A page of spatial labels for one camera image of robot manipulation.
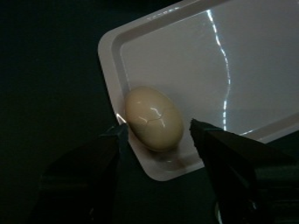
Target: white tray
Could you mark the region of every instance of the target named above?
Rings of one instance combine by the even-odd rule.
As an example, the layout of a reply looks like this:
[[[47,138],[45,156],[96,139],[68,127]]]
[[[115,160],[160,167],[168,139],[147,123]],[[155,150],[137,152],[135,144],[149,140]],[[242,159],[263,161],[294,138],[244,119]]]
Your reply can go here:
[[[112,107],[123,122],[131,88],[149,86],[183,114],[177,151],[129,143],[144,172],[164,181],[200,169],[192,118],[266,143],[299,129],[296,0],[191,0],[109,31],[99,42]]]

